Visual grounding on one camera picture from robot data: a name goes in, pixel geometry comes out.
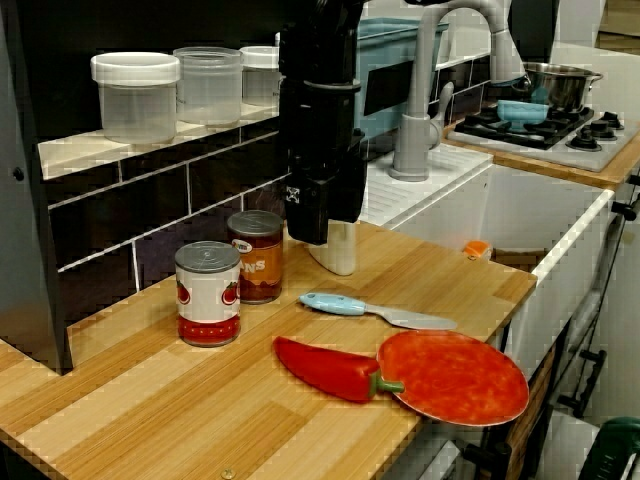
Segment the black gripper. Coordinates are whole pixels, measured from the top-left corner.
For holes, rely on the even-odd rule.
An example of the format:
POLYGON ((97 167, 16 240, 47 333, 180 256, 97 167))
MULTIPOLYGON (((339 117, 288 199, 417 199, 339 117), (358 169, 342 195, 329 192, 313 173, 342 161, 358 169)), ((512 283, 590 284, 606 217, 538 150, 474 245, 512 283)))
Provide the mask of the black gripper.
POLYGON ((354 127, 360 89, 357 80, 319 84, 286 77, 281 83, 280 134, 293 171, 284 203, 288 232, 296 240, 325 244, 329 218, 354 223, 361 213, 367 162, 359 146, 364 134, 354 127), (329 192, 325 180, 334 175, 329 192))

